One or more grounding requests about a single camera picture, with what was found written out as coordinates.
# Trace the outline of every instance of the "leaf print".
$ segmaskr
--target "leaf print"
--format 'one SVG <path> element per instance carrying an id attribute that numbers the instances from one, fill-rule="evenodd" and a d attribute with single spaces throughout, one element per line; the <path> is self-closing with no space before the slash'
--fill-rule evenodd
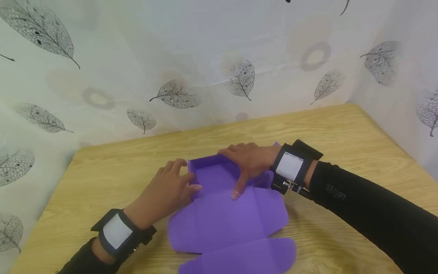
<path id="1" fill-rule="evenodd" d="M 347 0 L 347 5 L 345 5 L 344 11 L 341 13 L 341 15 L 344 14 L 344 12 L 347 10 L 347 7 L 348 7 L 349 3 L 350 3 L 350 0 Z"/>
<path id="2" fill-rule="evenodd" d="M 129 120 L 131 120 L 134 125 L 143 129 L 143 134 L 145 134 L 147 130 L 153 129 L 157 123 L 152 115 L 142 110 L 128 109 L 127 114 Z"/>
<path id="3" fill-rule="evenodd" d="M 9 58 L 9 57 L 6 57 L 6 56 L 4 56 L 3 54 L 0 54 L 0 56 L 1 56 L 1 57 L 4 57 L 4 58 L 6 58 L 6 59 L 8 59 L 8 60 L 11 60 L 11 61 L 14 61 L 14 62 L 15 62 L 15 60 L 14 60 L 14 59 L 12 59 L 12 58 Z"/>
<path id="4" fill-rule="evenodd" d="M 399 46 L 400 42 L 383 42 L 360 57 L 367 56 L 365 67 L 371 72 L 377 83 L 391 86 L 394 82 L 394 63 Z"/>
<path id="5" fill-rule="evenodd" d="M 21 253 L 18 244 L 23 237 L 23 224 L 20 218 L 15 215 L 0 212 L 0 252 L 17 248 Z"/>
<path id="6" fill-rule="evenodd" d="M 15 107 L 15 111 L 47 132 L 68 131 L 73 133 L 73 131 L 66 130 L 64 124 L 53 114 L 37 105 L 21 103 Z"/>
<path id="7" fill-rule="evenodd" d="M 32 6 L 29 1 L 19 4 L 16 0 L 1 0 L 0 17 L 35 45 L 51 53 L 73 59 L 73 43 L 67 29 L 56 14 L 43 5 Z"/>
<path id="8" fill-rule="evenodd" d="M 255 70 L 250 61 L 242 59 L 231 68 L 230 92 L 236 96 L 248 97 L 254 86 Z"/>
<path id="9" fill-rule="evenodd" d="M 319 81 L 318 86 L 315 89 L 315 101 L 313 101 L 312 104 L 315 103 L 316 100 L 327 97 L 338 90 L 344 83 L 344 80 L 345 77 L 336 68 L 327 72 Z"/>
<path id="10" fill-rule="evenodd" d="M 417 104 L 418 119 L 431 128 L 430 136 L 438 127 L 438 90 L 426 93 Z"/>
<path id="11" fill-rule="evenodd" d="M 150 99 L 149 102 L 155 98 L 159 98 L 169 106 L 179 109 L 197 107 L 201 104 L 199 98 L 196 95 L 189 94 L 183 83 L 178 80 L 167 82 L 160 88 L 158 95 Z"/>
<path id="12" fill-rule="evenodd" d="M 8 185 L 26 175 L 33 167 L 31 151 L 19 149 L 15 153 L 0 154 L 0 186 Z"/>

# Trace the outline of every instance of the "wrist strap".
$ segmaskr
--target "wrist strap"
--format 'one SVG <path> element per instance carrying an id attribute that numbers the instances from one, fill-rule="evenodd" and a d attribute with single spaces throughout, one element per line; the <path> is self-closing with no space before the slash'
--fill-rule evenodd
<path id="1" fill-rule="evenodd" d="M 140 243 L 146 245 L 157 232 L 153 226 L 138 229 L 121 209 L 111 209 L 91 231 L 99 231 L 102 247 L 117 259 L 128 258 Z"/>
<path id="2" fill-rule="evenodd" d="M 312 161 L 319 160 L 322 156 L 321 152 L 301 140 L 295 141 L 291 146 L 284 144 L 270 168 L 274 172 L 271 188 L 283 195 L 287 189 L 292 189 L 309 199 L 308 191 L 303 189 L 304 177 Z"/>

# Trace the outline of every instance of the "wrist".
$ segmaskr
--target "wrist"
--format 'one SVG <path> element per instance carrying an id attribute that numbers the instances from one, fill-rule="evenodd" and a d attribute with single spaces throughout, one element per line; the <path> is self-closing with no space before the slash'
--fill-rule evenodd
<path id="1" fill-rule="evenodd" d="M 310 181 L 312 180 L 313 173 L 315 171 L 316 165 L 318 164 L 317 160 L 313 160 L 312 163 L 309 166 L 309 169 L 306 172 L 306 175 L 304 176 L 304 187 L 308 190 L 310 190 Z"/>
<path id="2" fill-rule="evenodd" d="M 281 150 L 281 146 L 265 146 L 265 167 L 266 170 L 269 170 L 269 168 L 274 164 L 275 159 L 278 156 L 278 153 Z"/>
<path id="3" fill-rule="evenodd" d="M 145 230 L 155 223 L 147 207 L 137 200 L 127 205 L 123 212 L 138 229 Z"/>

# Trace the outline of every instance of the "fabric backdrop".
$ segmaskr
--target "fabric backdrop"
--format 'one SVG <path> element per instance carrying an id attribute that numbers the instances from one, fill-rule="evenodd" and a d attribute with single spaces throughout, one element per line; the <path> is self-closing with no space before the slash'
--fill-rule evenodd
<path id="1" fill-rule="evenodd" d="M 353 101 L 438 178 L 437 8 L 0 0 L 0 273 L 81 147 Z"/>

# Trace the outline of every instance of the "wood grain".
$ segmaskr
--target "wood grain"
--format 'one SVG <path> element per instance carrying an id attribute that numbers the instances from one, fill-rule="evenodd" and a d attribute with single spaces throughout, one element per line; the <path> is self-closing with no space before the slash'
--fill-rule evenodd
<path id="1" fill-rule="evenodd" d="M 302 139 L 353 173 L 438 214 L 438 184 L 358 106 L 346 104 L 194 129 L 79 150 L 33 230 L 11 274 L 54 274 L 95 235 L 90 227 L 110 208 L 123 208 L 168 160 L 215 154 L 231 143 L 259 145 Z M 290 222 L 274 237 L 291 237 L 298 258 L 288 273 L 401 273 L 365 237 L 337 216 L 288 193 Z M 176 253 L 166 239 L 167 220 L 153 241 L 120 273 L 175 274 L 194 255 Z"/>

